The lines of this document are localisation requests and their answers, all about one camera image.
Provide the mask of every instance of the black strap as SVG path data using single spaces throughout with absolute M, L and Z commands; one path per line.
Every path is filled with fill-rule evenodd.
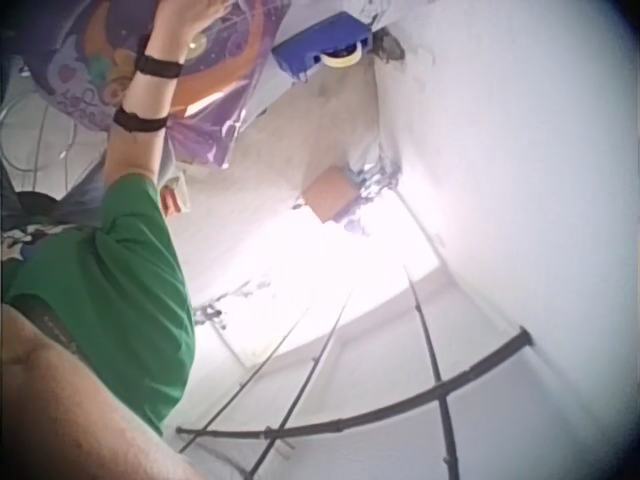
M 113 116 L 113 123 L 127 132 L 158 132 L 167 126 L 169 117 L 164 118 L 140 118 L 135 113 L 129 113 L 120 107 Z
M 157 58 L 150 57 L 144 52 L 147 49 L 149 38 L 151 35 L 144 35 L 140 38 L 138 43 L 138 54 L 136 55 L 135 69 L 150 75 L 152 77 L 160 77 L 167 79 L 174 79 L 180 76 L 183 65 L 178 62 L 168 62 L 166 60 L 158 60 Z

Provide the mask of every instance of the black rod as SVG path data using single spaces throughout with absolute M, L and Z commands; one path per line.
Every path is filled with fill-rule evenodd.
M 420 324 L 422 325 L 422 332 L 424 333 L 424 339 L 427 344 L 427 352 L 429 353 L 429 361 L 431 363 L 431 371 L 433 373 L 433 380 L 436 385 L 442 383 L 442 375 L 440 373 L 440 366 L 438 365 L 438 358 L 436 356 L 436 350 L 433 346 L 433 340 L 431 339 L 431 333 L 429 332 L 429 326 L 427 325 L 427 319 L 424 316 L 422 305 L 420 304 L 420 298 L 416 287 L 411 280 L 409 272 L 405 268 L 407 274 L 407 280 L 409 281 L 409 287 L 413 294 L 413 300 L 415 302 L 415 309 L 420 318 Z M 442 435 L 444 436 L 444 448 L 446 457 L 444 463 L 447 466 L 449 473 L 449 480 L 460 480 L 460 468 L 458 463 L 458 450 L 456 448 L 456 438 L 453 432 L 453 421 L 451 420 L 451 411 L 449 410 L 449 403 L 446 395 L 438 399 L 438 410 L 440 411 L 440 422 L 442 423 Z
M 320 349 L 320 352 L 318 352 L 318 354 L 315 357 L 313 357 L 313 360 L 311 362 L 311 369 L 309 370 L 309 373 L 307 373 L 307 376 L 304 379 L 304 382 L 302 382 L 302 385 L 300 386 L 298 393 L 293 399 L 293 402 L 291 402 L 291 405 L 287 409 L 287 412 L 284 414 L 284 417 L 282 417 L 282 421 L 278 426 L 278 430 L 283 430 L 287 426 L 287 422 L 295 412 L 298 406 L 298 403 L 300 403 L 300 400 L 302 399 L 304 392 L 309 386 L 309 383 L 311 383 L 311 379 L 313 378 L 313 375 L 316 373 L 316 369 L 318 368 L 318 365 L 320 364 L 320 361 L 322 360 L 322 357 L 324 356 L 324 353 L 326 352 L 327 347 L 329 346 L 329 342 L 331 342 L 331 339 L 333 338 L 333 334 L 336 332 L 336 329 L 338 328 L 338 324 L 340 323 L 340 320 L 342 320 L 342 315 L 344 314 L 344 310 L 347 308 L 347 304 L 349 303 L 350 298 L 351 298 L 351 293 L 349 293 L 349 295 L 345 299 L 344 305 L 342 305 L 342 308 L 340 309 L 340 313 L 338 314 L 338 318 L 336 318 L 336 321 L 333 323 L 333 326 L 331 327 L 331 330 L 329 331 L 329 334 L 327 335 L 326 340 L 322 344 L 322 348 Z M 273 449 L 273 446 L 276 444 L 277 441 L 278 441 L 277 438 L 273 438 L 269 440 L 269 443 L 267 443 L 267 446 L 264 448 L 264 450 L 256 460 L 256 463 L 254 463 L 253 467 L 251 467 L 251 470 L 249 470 L 249 475 L 251 478 L 256 473 L 258 473 L 258 470 L 260 469 L 264 461 L 267 459 L 267 456 L 269 455 L 269 453 L 271 452 L 271 450 Z
M 207 423 L 205 423 L 204 426 L 202 428 L 200 428 L 200 429 L 191 430 L 191 434 L 193 435 L 193 437 L 191 437 L 182 446 L 182 448 L 179 450 L 178 453 L 184 453 L 189 447 L 191 447 L 191 445 L 193 445 L 193 443 L 198 439 L 198 437 L 202 436 L 202 434 L 207 430 L 207 428 L 209 428 L 211 426 L 211 424 L 213 422 L 215 422 L 220 417 L 220 415 L 222 415 L 224 413 L 224 411 L 227 408 L 229 408 L 229 406 L 235 401 L 235 399 L 240 396 L 242 391 L 245 388 L 247 388 L 247 385 L 249 385 L 251 383 L 251 381 L 258 376 L 260 371 L 267 365 L 267 363 L 269 363 L 269 361 L 273 358 L 273 356 L 280 349 L 280 347 L 287 340 L 287 338 L 289 338 L 289 335 L 291 335 L 291 333 L 295 330 L 295 328 L 298 326 L 300 321 L 305 317 L 305 315 L 306 315 L 306 312 L 304 314 L 302 314 L 298 318 L 298 320 L 296 320 L 296 322 L 289 329 L 289 331 L 285 334 L 285 336 L 282 337 L 280 339 L 280 341 L 278 342 L 278 344 L 275 346 L 275 348 L 273 350 L 271 350 L 271 353 L 269 353 L 269 356 L 262 361 L 262 363 L 258 366 L 258 368 L 256 368 L 253 371 L 253 373 L 251 373 L 251 375 L 249 376 L 249 378 L 245 382 L 242 382 L 240 384 L 240 386 L 238 387 L 238 390 L 236 390 L 236 392 L 231 396 L 231 398 L 229 400 L 227 400 L 226 403 L 224 405 L 222 405 L 222 407 L 220 407 L 220 409 L 207 421 Z M 180 431 L 183 431 L 183 430 L 185 430 L 185 429 L 183 429 L 182 427 L 176 427 L 176 432 L 178 432 L 178 433 L 180 433 Z
M 466 387 L 478 378 L 483 377 L 516 355 L 520 350 L 531 345 L 533 345 L 531 335 L 527 330 L 521 327 L 520 331 L 516 335 L 496 348 L 489 355 L 473 364 L 467 370 L 454 375 L 448 380 L 444 380 L 442 383 L 436 384 L 427 390 L 417 393 L 416 395 L 412 395 L 411 397 L 407 397 L 399 402 L 347 418 L 338 418 L 326 422 L 312 423 L 277 430 L 207 430 L 205 432 L 200 432 L 200 430 L 190 430 L 178 427 L 176 428 L 176 432 L 178 434 L 189 435 L 199 432 L 202 436 L 213 438 L 266 440 L 340 433 L 345 430 L 370 425 L 372 423 L 381 422 L 383 420 L 411 412 L 417 408 L 434 402 L 439 398 L 446 397 L 447 395 Z

